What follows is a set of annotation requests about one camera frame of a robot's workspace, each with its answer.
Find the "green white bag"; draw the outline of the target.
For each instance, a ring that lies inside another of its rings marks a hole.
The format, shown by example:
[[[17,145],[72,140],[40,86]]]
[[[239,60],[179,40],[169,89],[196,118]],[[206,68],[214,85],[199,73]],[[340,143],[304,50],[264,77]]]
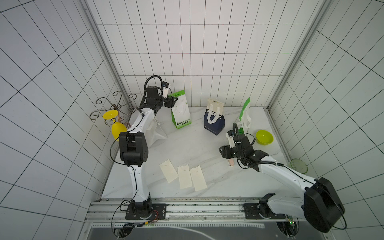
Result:
[[[251,98],[247,98],[240,112],[240,115],[236,120],[236,125],[238,127],[239,134],[247,133],[251,127],[252,119],[249,114],[250,107],[251,107]]]
[[[175,105],[171,108],[172,122],[177,129],[181,129],[192,123],[185,91],[173,93],[172,97],[177,98]]]

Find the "white paper bag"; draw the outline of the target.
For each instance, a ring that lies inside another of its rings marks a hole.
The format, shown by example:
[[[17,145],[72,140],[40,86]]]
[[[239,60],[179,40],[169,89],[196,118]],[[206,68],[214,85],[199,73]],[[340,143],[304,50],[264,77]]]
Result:
[[[161,128],[157,119],[153,119],[145,131],[145,138],[147,142],[147,146],[150,147],[157,140],[165,140],[168,138],[167,134]]]

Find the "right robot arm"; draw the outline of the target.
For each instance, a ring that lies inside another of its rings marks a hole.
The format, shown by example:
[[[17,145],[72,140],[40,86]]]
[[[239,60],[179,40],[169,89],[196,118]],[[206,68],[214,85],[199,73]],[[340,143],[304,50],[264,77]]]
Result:
[[[346,210],[329,180],[306,176],[279,163],[266,152],[254,150],[246,136],[230,136],[229,145],[220,147],[219,152],[224,159],[236,159],[242,169],[270,176],[296,194],[296,197],[279,197],[268,193],[250,214],[261,219],[278,215],[305,219],[322,233],[328,233],[344,217]]]

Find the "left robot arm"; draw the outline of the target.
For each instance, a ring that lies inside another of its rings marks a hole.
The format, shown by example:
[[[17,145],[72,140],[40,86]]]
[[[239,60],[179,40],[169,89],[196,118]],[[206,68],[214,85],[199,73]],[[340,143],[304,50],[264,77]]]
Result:
[[[157,112],[163,107],[171,108],[177,99],[168,96],[169,84],[145,87],[145,93],[133,126],[119,134],[120,159],[127,166],[133,185],[133,197],[128,208],[135,215],[149,215],[152,212],[150,191],[143,177],[144,163],[149,156],[145,131],[150,127]]]

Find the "green bowl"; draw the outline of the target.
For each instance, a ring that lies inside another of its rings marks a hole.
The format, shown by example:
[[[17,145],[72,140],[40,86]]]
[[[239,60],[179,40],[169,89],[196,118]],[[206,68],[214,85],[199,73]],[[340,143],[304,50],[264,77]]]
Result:
[[[256,140],[258,144],[266,146],[274,141],[274,136],[266,130],[259,130],[256,133]]]

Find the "navy beige bag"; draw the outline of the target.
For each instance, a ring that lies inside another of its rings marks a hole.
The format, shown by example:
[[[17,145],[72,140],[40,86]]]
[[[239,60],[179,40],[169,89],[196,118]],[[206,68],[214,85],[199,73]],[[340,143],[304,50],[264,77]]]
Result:
[[[225,127],[224,104],[211,98],[208,98],[207,103],[204,128],[217,136]]]

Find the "cream receipt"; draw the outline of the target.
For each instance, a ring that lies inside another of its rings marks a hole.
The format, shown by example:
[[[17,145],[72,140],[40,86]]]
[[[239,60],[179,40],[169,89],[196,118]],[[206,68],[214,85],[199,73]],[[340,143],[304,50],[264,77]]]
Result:
[[[181,189],[193,186],[189,165],[178,167],[178,175]]]
[[[196,192],[207,188],[201,166],[190,169],[190,174]]]
[[[160,168],[168,183],[171,183],[179,177],[176,169],[174,168],[173,164],[169,159],[161,163]]]

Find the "black scroll metal stand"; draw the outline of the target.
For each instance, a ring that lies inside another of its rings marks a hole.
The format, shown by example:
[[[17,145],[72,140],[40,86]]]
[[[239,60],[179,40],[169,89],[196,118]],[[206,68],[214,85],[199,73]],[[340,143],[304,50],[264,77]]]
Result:
[[[112,126],[114,123],[119,122],[124,126],[128,127],[130,125],[129,119],[131,115],[135,112],[135,107],[132,107],[131,103],[136,100],[137,95],[129,94],[127,103],[123,102],[122,91],[115,91],[112,93],[112,96],[114,98],[118,97],[118,102],[113,103],[107,97],[98,98],[95,101],[95,104],[96,106],[101,106],[101,108],[91,112],[89,115],[89,119],[91,121],[96,121],[100,116],[106,114],[108,111],[116,111],[112,113],[111,117],[103,117],[105,125]]]

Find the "yellow cup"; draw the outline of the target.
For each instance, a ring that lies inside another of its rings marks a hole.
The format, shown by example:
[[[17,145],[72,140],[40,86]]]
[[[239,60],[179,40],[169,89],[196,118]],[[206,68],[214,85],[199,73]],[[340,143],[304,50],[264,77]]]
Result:
[[[115,140],[119,138],[120,133],[125,133],[126,131],[127,127],[120,122],[115,122],[111,127],[111,132]]]

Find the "yellow saucer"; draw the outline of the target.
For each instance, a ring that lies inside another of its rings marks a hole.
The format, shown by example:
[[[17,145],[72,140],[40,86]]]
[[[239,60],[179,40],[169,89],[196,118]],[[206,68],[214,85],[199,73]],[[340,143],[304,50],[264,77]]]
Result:
[[[119,115],[119,111],[109,110],[103,114],[103,119],[112,120],[112,119],[115,119],[118,115]]]

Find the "green glass coaster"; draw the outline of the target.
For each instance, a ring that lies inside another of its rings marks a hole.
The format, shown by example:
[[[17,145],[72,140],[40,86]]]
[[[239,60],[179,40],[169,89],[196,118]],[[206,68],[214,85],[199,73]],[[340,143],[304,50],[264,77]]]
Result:
[[[292,159],[290,162],[291,169],[301,173],[306,174],[308,172],[307,164],[300,159]]]

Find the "cream receipt far left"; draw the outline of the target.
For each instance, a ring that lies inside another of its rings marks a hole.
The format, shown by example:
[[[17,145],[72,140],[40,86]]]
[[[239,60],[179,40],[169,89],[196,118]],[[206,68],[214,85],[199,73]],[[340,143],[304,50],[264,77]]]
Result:
[[[174,168],[173,164],[169,159],[161,163],[160,168],[168,183],[171,183],[179,177],[176,169]]]

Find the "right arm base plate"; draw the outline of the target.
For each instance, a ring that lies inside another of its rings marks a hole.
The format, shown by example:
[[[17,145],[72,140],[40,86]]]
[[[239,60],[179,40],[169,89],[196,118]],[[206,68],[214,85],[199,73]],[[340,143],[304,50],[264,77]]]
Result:
[[[273,213],[264,204],[243,204],[242,211],[247,220],[285,220],[286,215]]]

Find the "aluminium rail frame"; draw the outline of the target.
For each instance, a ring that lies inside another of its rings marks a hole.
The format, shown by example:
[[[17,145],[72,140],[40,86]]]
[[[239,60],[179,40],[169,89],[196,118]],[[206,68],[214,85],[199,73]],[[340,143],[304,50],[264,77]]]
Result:
[[[266,222],[282,222],[298,225],[305,219],[286,216],[285,220],[247,220],[243,204],[258,204],[259,198],[153,198],[152,204],[166,204],[164,220],[126,220],[130,201],[105,199],[90,204],[79,239],[86,240],[92,229],[107,228],[114,237],[121,239],[121,229],[126,224],[142,227],[255,227],[264,228]]]

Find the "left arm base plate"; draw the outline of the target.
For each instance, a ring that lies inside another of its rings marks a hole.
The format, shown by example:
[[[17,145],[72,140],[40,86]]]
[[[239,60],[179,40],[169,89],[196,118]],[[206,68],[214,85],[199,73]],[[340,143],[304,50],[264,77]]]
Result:
[[[126,212],[126,220],[164,220],[166,218],[166,204],[131,203]]]

